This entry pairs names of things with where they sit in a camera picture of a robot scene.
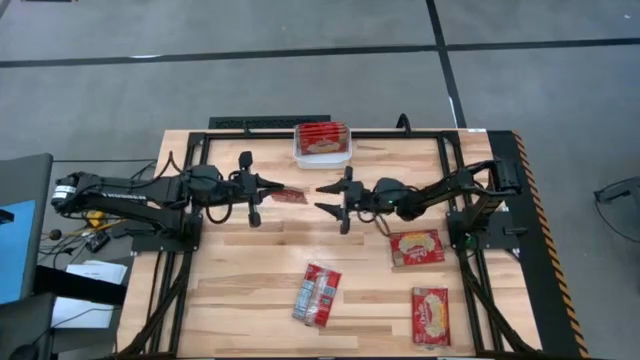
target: yellow warning stripe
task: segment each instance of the yellow warning stripe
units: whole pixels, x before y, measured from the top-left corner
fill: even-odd
[[[553,241],[551,241],[551,239],[545,239],[547,246],[553,250],[556,249],[556,245],[553,243]]]
[[[544,213],[544,209],[542,207],[542,201],[540,200],[540,193],[536,188],[535,180],[533,179],[533,172],[531,171],[531,164],[529,164],[529,160],[527,159],[527,153],[524,149],[524,143],[522,141],[522,137],[518,135],[516,132],[513,132],[513,135],[516,140],[516,145],[518,146],[518,150],[520,150],[520,160],[524,168],[525,176],[527,177],[529,188],[531,190],[531,196],[533,198],[533,203],[536,207],[536,211],[538,213],[538,220],[541,225],[542,233],[545,237],[545,243],[547,244],[547,250],[549,251],[549,257],[551,258],[551,265],[555,268],[556,279],[558,280],[558,287],[562,292],[562,300],[565,303],[565,307],[567,310],[567,315],[569,316],[571,323],[571,328],[575,332],[576,343],[579,345],[578,350],[580,352],[580,356],[583,358],[589,358],[589,352],[587,351],[587,343],[584,341],[584,337],[582,336],[582,328],[578,323],[578,319],[576,313],[574,311],[573,302],[571,301],[571,296],[569,295],[569,289],[567,288],[567,280],[564,277],[564,273],[562,272],[562,267],[560,266],[560,259],[558,258],[558,253],[556,252],[556,246],[551,238],[551,230],[549,227],[549,223],[547,222],[547,217]]]
[[[565,305],[568,305],[569,307],[571,307],[571,310],[574,309],[573,307],[573,301],[571,301],[571,298],[569,298],[566,295],[562,295],[562,300],[564,301]]]
[[[576,341],[578,342],[578,344],[580,344],[581,346],[584,346],[585,348],[587,347],[587,343],[584,341],[584,339],[582,338],[582,336],[576,335]]]
[[[573,312],[573,310],[567,309],[567,315],[569,315],[569,317],[572,318],[573,320],[578,321],[578,317],[576,313]]]
[[[563,284],[567,283],[567,279],[564,278],[564,275],[561,272],[556,271],[556,278],[558,278],[558,281],[562,282]]]
[[[548,250],[549,250],[549,256],[551,256],[551,258],[554,259],[555,261],[559,262],[560,259],[558,259],[558,254],[556,254],[556,252],[551,248],[549,248]]]
[[[580,327],[580,325],[578,325],[576,321],[570,321],[570,323],[573,330],[578,334],[582,335],[582,328]]]

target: clear plastic container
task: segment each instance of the clear plastic container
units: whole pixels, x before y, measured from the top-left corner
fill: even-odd
[[[298,128],[293,136],[293,158],[296,159],[301,169],[342,169],[349,165],[353,144],[351,141],[351,129],[347,128],[347,151],[330,154],[302,155],[298,145]]]

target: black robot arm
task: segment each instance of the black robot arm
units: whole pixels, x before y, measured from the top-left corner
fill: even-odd
[[[284,185],[251,174],[252,163],[251,152],[243,152],[239,158],[240,169],[232,172],[227,180],[213,165],[198,165],[182,171],[173,164],[179,175],[149,181],[77,172],[56,181],[51,205],[63,216],[99,210],[148,223],[156,231],[175,235],[183,228],[184,208],[189,204],[206,208],[227,205],[231,209],[233,204],[248,203],[249,223],[257,227],[260,215],[256,206]]]
[[[489,186],[485,189],[474,180],[474,175],[489,171]],[[473,206],[464,210],[464,227],[486,226],[500,203],[509,196],[520,193],[515,163],[508,160],[488,160],[461,168],[442,180],[417,189],[398,180],[381,178],[373,190],[368,190],[362,182],[353,181],[353,169],[347,166],[345,175],[337,183],[317,188],[316,191],[330,194],[344,194],[343,204],[330,205],[316,203],[337,220],[342,221],[341,233],[349,231],[349,213],[369,212],[375,215],[395,212],[401,219],[412,221],[424,214],[430,206],[454,199],[460,195],[478,195]]]

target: red snack package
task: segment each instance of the red snack package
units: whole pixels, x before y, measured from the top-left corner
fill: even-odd
[[[413,342],[427,346],[451,345],[447,289],[416,287],[411,298]]]
[[[271,193],[271,198],[276,202],[291,204],[308,204],[304,191],[293,187],[286,187],[280,191]]]
[[[302,155],[347,151],[349,130],[342,123],[302,124],[296,134]]]
[[[444,249],[438,230],[391,234],[389,241],[395,266],[444,261]]]
[[[307,325],[325,327],[342,274],[309,264],[293,308],[293,317]]]

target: wooden table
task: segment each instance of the wooden table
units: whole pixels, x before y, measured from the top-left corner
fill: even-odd
[[[167,161],[169,151],[181,163],[188,135],[189,131],[166,131],[158,164]],[[486,132],[461,130],[459,135],[466,164],[493,158]],[[417,187],[442,177],[435,140],[354,142],[354,178],[368,188],[384,176]],[[337,181],[343,171],[299,169],[292,158],[291,140],[216,140],[211,146],[208,164],[215,164],[223,174],[237,169],[240,152],[251,150],[254,173],[304,189],[310,203],[341,201],[337,195],[314,189]],[[452,156],[450,164],[455,168]],[[486,184],[486,175],[480,181]],[[250,229],[247,207],[234,206],[227,223],[204,226],[200,249],[193,257],[179,356],[474,354],[458,260],[449,246],[447,209],[446,204],[433,206],[413,222],[388,217],[394,232],[438,229],[446,243],[445,262],[394,268],[388,239],[373,224],[354,219],[351,232],[340,235],[339,223],[314,206],[268,198],[259,207],[262,226]],[[224,209],[213,211],[217,218],[223,213]],[[485,255],[497,306],[526,342],[540,348],[520,264],[503,250],[485,251]],[[118,330],[121,346],[145,323],[155,261],[154,253],[135,259]],[[291,317],[310,262],[343,274],[325,329],[306,327]],[[451,347],[425,350],[412,343],[410,290],[414,286],[449,289]],[[479,304],[478,309],[485,346],[490,348],[485,312]],[[173,316],[165,319],[161,349],[167,347]]]

